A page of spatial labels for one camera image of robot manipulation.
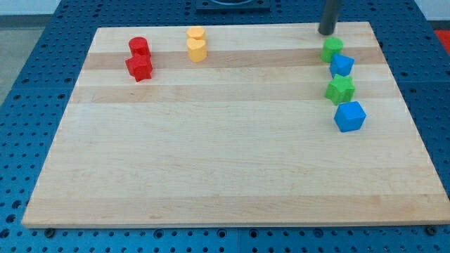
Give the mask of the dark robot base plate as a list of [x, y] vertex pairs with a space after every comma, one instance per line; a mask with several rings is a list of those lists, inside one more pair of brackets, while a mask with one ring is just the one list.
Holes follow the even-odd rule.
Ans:
[[195, 0], [197, 11], [267, 11], [271, 0]]

